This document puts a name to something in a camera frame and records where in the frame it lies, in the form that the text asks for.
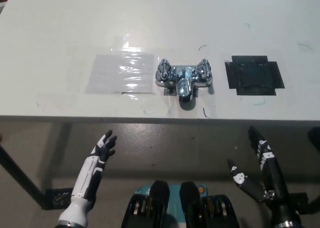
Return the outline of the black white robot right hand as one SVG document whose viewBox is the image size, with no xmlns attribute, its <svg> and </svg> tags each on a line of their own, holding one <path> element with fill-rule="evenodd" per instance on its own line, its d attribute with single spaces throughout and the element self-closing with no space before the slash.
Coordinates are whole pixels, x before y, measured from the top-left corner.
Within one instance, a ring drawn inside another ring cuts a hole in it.
<svg viewBox="0 0 320 228">
<path fill-rule="evenodd" d="M 258 159 L 263 184 L 249 178 L 233 160 L 228 159 L 234 183 L 256 202 L 266 204 L 271 211 L 273 228 L 301 228 L 300 216 L 292 207 L 287 184 L 270 144 L 254 126 L 249 127 L 248 137 Z"/>
</svg>

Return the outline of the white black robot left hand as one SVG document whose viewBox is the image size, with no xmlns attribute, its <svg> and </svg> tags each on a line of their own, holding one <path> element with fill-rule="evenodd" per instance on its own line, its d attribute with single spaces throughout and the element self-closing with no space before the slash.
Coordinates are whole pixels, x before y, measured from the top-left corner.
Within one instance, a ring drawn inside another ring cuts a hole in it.
<svg viewBox="0 0 320 228">
<path fill-rule="evenodd" d="M 71 193 L 70 205 L 59 216 L 57 228 L 88 226 L 88 213 L 95 205 L 107 160 L 115 153 L 117 136 L 112 133 L 112 130 L 105 133 L 85 159 Z"/>
</svg>

